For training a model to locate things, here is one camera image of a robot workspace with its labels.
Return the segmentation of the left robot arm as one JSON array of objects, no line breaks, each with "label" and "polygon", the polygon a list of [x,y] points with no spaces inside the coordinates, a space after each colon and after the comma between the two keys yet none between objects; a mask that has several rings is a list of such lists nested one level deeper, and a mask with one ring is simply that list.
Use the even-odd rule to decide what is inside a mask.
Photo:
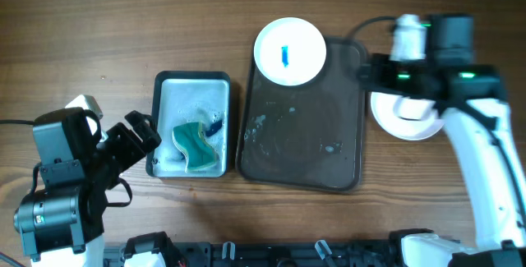
[{"label": "left robot arm", "polygon": [[124,185],[120,175],[154,151],[161,139],[151,116],[131,111],[103,138],[99,118],[83,108],[62,108],[33,125],[40,161],[13,217],[24,255],[33,266],[101,266],[104,263],[105,192]]}]

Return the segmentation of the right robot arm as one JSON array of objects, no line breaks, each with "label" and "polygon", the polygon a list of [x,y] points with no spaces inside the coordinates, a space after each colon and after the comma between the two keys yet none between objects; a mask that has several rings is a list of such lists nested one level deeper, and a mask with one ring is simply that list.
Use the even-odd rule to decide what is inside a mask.
[{"label": "right robot arm", "polygon": [[400,266],[522,266],[525,175],[514,145],[510,105],[497,69],[477,64],[473,18],[435,14],[394,18],[390,53],[374,53],[358,80],[376,122],[402,140],[443,131],[473,209],[476,244],[427,229],[390,234]]}]

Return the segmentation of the green and yellow sponge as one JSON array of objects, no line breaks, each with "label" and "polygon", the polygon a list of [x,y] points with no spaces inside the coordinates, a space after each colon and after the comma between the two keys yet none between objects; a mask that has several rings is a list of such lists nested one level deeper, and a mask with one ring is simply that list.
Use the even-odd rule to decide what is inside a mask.
[{"label": "green and yellow sponge", "polygon": [[189,122],[173,128],[173,143],[186,160],[187,172],[214,166],[219,156],[206,141],[202,122]]}]

